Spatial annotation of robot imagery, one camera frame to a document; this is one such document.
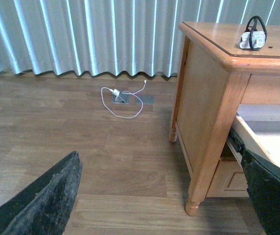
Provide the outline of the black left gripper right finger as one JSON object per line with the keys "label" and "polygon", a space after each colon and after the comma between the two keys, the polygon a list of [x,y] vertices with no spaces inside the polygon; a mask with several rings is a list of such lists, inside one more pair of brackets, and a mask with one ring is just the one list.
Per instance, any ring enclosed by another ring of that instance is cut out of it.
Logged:
{"label": "black left gripper right finger", "polygon": [[280,235],[280,167],[246,149],[241,165],[248,195],[268,235]]}

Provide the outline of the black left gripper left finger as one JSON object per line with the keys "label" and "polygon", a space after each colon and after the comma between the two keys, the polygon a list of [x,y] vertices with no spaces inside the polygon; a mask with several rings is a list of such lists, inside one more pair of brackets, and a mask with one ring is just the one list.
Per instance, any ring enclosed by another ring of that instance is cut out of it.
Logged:
{"label": "black left gripper left finger", "polygon": [[0,235],[61,235],[73,209],[82,162],[69,153],[0,206]]}

